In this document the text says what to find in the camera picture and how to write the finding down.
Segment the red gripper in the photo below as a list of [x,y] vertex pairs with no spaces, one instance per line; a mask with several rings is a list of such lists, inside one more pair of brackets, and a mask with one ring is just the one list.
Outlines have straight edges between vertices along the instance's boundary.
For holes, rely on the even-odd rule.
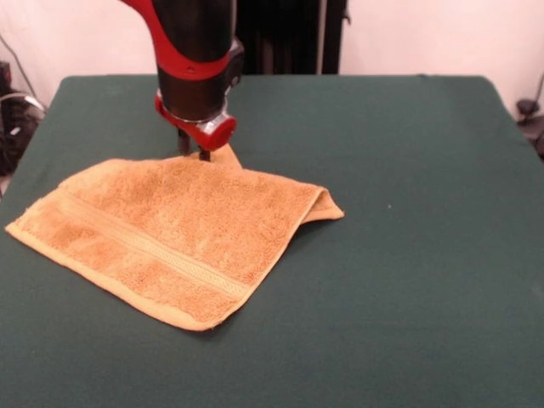
[[227,100],[217,115],[196,122],[181,119],[168,111],[160,93],[156,94],[154,103],[156,111],[177,129],[178,151],[182,156],[190,153],[191,143],[194,142],[199,147],[199,159],[209,162],[211,151],[226,145],[236,129],[237,120],[227,111]]

